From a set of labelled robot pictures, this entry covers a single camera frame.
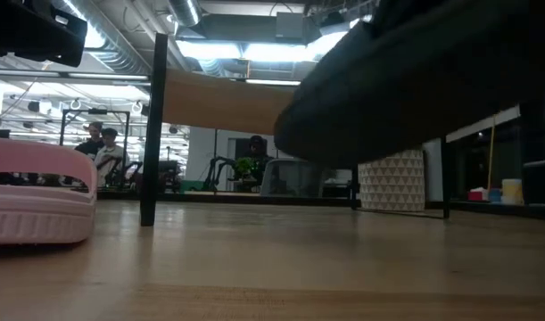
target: yellow container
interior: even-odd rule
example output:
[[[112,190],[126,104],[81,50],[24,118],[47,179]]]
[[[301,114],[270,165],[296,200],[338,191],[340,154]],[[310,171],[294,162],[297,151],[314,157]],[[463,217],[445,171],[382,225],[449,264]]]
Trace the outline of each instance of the yellow container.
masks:
[[[524,204],[521,179],[502,179],[502,203]]]

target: red object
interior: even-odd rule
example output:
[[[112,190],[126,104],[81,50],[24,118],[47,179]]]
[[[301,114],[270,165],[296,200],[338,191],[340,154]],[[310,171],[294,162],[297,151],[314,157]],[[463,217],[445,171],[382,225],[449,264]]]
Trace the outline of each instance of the red object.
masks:
[[[483,199],[482,192],[468,192],[469,201],[481,201]]]

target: wooden floor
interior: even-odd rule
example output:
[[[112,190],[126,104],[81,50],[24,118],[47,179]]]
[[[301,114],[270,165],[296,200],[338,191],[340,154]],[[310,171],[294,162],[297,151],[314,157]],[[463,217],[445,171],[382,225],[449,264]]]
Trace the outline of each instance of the wooden floor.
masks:
[[[79,246],[0,248],[0,320],[545,320],[545,221],[100,202]]]

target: ceiling pipe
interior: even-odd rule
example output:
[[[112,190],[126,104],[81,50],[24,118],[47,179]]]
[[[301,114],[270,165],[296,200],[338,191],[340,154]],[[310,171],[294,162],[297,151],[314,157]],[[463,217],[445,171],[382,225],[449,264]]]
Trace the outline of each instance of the ceiling pipe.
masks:
[[[143,75],[151,73],[151,66],[123,37],[121,32],[88,0],[53,0],[53,5],[84,19],[105,39],[104,51],[91,53],[98,61],[116,73]]]
[[[155,43],[155,31],[153,31],[153,29],[149,27],[149,25],[147,24],[147,21],[145,21],[145,18],[141,15],[141,13],[139,13],[133,1],[124,0],[124,4],[129,9],[129,12],[133,14],[133,16],[136,18],[137,23],[139,23],[139,26],[141,28],[143,28],[143,30],[145,31],[145,34],[153,41],[153,43]],[[175,59],[175,57],[169,55],[167,57],[167,60],[171,66],[174,66],[174,67],[179,66],[179,62],[177,61],[177,59]]]
[[[157,32],[169,34],[167,29],[159,23],[157,18],[155,18],[151,9],[147,5],[145,5],[144,0],[127,0],[127,1],[130,1],[136,4],[136,7],[137,9],[139,9],[139,12],[144,15],[144,18],[146,18],[149,22],[151,22],[151,24],[157,30]],[[181,51],[179,50],[174,38],[172,38],[169,41],[169,50],[175,55],[177,60],[180,61],[182,65],[185,65],[188,67],[188,64],[186,63],[186,59],[181,53]],[[230,77],[232,75],[232,73],[227,72],[225,70],[225,68],[222,66],[222,63],[218,59],[199,60],[199,65],[201,66],[202,71],[209,76]]]
[[[169,0],[169,10],[179,26],[193,27],[201,22],[202,10],[197,0]]]
[[[142,13],[143,17],[147,19],[149,22],[151,22],[151,24],[153,25],[153,27],[155,28],[157,32],[169,35],[169,32],[167,31],[165,26],[159,23],[157,18],[153,15],[153,12],[151,11],[151,9],[147,5],[145,5],[143,0],[133,0],[133,2],[136,4],[137,9],[139,9],[138,12]],[[177,59],[180,67],[185,71],[191,71],[191,68],[189,67],[189,64],[187,63],[186,58],[185,56],[183,56],[183,54],[179,50],[179,47],[177,46],[175,39],[172,38],[170,35],[169,35],[169,39],[170,39],[169,50],[171,51],[175,59]]]

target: exposed ductwork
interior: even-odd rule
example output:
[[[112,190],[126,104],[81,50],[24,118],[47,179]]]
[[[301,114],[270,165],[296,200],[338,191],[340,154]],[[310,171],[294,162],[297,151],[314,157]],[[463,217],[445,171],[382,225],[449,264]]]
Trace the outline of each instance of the exposed ductwork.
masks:
[[[197,0],[169,0],[169,9],[179,26],[193,27],[201,21],[202,11]]]
[[[213,77],[231,77],[232,72],[225,70],[222,66],[222,63],[219,59],[210,59],[210,60],[199,60],[199,65],[201,65],[202,71]]]
[[[91,54],[111,70],[133,75],[151,72],[151,66],[93,1],[53,0],[53,5],[86,20],[98,32],[105,42],[101,48],[93,50]]]

